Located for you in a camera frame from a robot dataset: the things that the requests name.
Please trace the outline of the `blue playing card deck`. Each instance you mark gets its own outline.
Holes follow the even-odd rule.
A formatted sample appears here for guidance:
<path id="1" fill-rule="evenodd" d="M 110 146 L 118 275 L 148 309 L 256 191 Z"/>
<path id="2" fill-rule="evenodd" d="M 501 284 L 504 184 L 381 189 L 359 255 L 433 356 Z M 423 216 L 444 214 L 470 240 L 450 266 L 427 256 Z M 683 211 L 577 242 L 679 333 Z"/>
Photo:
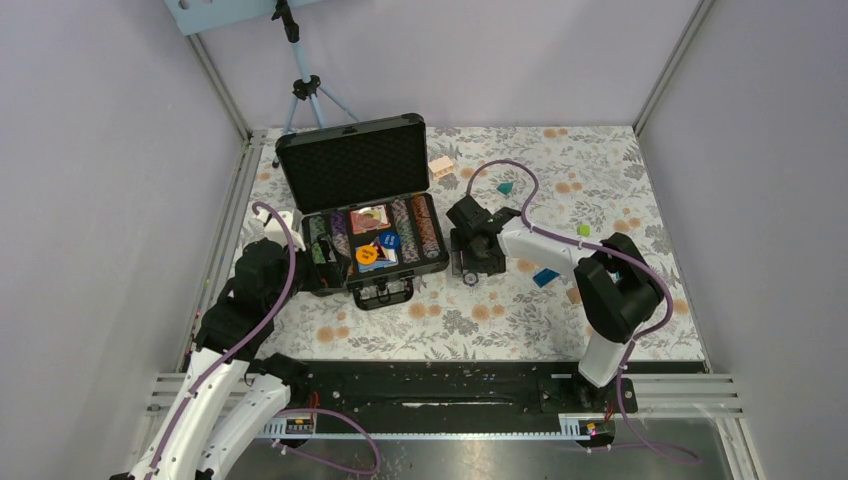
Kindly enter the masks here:
<path id="1" fill-rule="evenodd" d="M 380 270 L 380 269 L 392 268 L 392 267 L 399 265 L 399 261 L 398 261 L 397 254 L 396 254 L 395 250 L 384 249 L 379 244 L 370 244 L 370 245 L 375 246 L 379 250 L 379 252 L 380 252 L 379 259 L 374 264 L 371 264 L 371 265 L 360 265 L 355 258 L 357 270 L 360 273 L 366 273 L 366 272 L 371 272 L 371 271 Z"/>

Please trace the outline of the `orange big blind button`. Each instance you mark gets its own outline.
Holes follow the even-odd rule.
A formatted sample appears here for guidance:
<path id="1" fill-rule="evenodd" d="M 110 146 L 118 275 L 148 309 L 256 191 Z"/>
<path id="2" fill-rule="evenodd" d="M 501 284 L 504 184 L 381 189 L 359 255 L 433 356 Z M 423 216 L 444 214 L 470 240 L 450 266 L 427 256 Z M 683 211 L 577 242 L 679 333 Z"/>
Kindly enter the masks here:
<path id="1" fill-rule="evenodd" d="M 379 250 L 370 244 L 358 247 L 355 258 L 360 265 L 371 265 L 379 259 Z"/>

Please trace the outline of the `black poker chip case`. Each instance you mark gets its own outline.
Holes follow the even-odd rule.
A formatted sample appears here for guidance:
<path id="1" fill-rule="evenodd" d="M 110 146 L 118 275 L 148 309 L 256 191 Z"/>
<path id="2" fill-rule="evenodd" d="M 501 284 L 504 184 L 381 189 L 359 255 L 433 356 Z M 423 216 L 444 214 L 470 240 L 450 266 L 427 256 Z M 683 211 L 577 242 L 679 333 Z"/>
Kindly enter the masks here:
<path id="1" fill-rule="evenodd" d="M 429 194 L 430 174 L 426 145 L 426 123 L 417 113 L 282 135 L 275 143 L 276 159 L 288 183 L 292 199 L 303 218 L 300 222 L 306 251 L 312 252 L 309 219 L 321 216 L 331 236 L 331 214 L 346 215 L 351 250 L 347 279 L 338 290 L 311 292 L 316 297 L 349 294 L 362 310 L 375 310 L 408 302 L 421 276 L 446 269 L 449 255 L 433 197 Z M 426 198 L 433 217 L 440 255 L 424 256 L 421 237 L 411 200 Z M 400 247 L 395 250 L 399 265 L 360 273 L 355 263 L 357 247 L 379 244 L 385 231 L 397 233 L 391 210 L 395 199 L 408 208 L 420 260 L 404 263 Z M 355 235 L 349 212 L 385 204 L 392 225 L 383 230 Z"/>

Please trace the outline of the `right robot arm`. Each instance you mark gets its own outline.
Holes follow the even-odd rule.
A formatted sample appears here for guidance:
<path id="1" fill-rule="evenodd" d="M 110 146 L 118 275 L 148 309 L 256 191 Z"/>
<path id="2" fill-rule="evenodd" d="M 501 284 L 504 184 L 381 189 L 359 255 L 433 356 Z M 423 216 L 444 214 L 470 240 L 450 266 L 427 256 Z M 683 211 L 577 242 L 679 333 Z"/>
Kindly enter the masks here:
<path id="1" fill-rule="evenodd" d="M 495 213 L 467 195 L 448 211 L 451 246 L 463 275 L 496 275 L 506 260 L 530 260 L 557 274 L 571 273 L 593 329 L 578 363 L 575 402 L 597 412 L 613 398 L 611 382 L 624 365 L 637 329 L 666 299 L 659 277 L 630 237 L 616 233 L 599 244 L 566 238 L 532 225 L 522 213 Z"/>

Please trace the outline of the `blue small blind button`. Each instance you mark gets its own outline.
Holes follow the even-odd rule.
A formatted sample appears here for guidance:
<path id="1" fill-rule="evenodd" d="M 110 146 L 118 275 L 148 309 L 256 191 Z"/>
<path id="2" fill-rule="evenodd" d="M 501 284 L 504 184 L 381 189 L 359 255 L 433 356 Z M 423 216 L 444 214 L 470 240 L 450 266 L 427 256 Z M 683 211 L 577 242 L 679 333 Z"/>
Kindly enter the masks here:
<path id="1" fill-rule="evenodd" d="M 397 250 L 401 246 L 399 235 L 394 231 L 385 231 L 378 236 L 379 244 L 388 250 Z"/>

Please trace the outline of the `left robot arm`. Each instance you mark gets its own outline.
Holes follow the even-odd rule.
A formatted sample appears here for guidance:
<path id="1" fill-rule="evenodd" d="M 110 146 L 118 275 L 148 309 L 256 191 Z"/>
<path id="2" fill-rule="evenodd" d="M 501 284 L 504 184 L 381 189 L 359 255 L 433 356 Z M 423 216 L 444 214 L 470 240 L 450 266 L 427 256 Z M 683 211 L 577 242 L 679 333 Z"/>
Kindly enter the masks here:
<path id="1" fill-rule="evenodd" d="M 279 411 L 309 401 L 306 367 L 257 353 L 294 295 L 341 286 L 349 261 L 331 243 L 314 260 L 291 213 L 256 202 L 263 238 L 245 245 L 234 274 L 204 314 L 177 398 L 151 444 L 124 479 L 224 479 Z"/>

